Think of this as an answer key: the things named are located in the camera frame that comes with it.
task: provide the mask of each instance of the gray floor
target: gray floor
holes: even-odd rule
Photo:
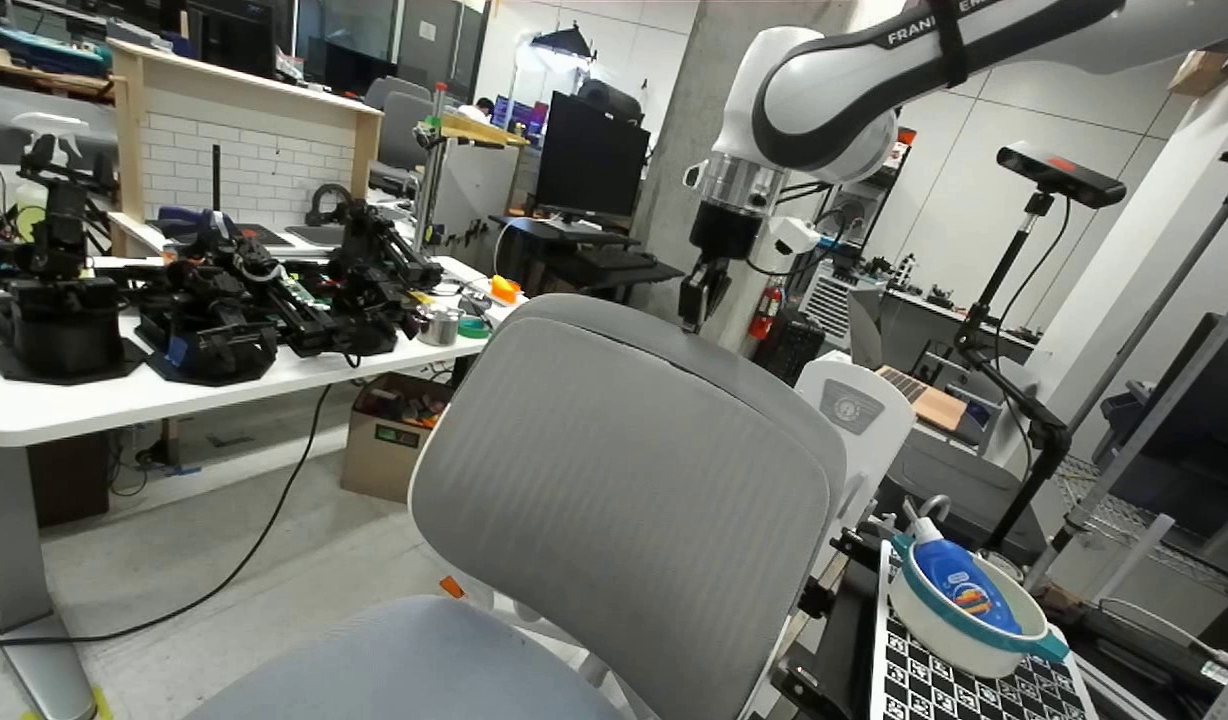
[[[413,520],[338,490],[339,455],[304,468],[253,569],[212,604],[131,641],[85,648],[122,720],[173,720],[333,623],[396,596],[438,593]],[[49,576],[71,631],[109,631],[212,589],[258,539],[284,472],[116,526],[54,532]],[[0,662],[0,720],[27,700]]]

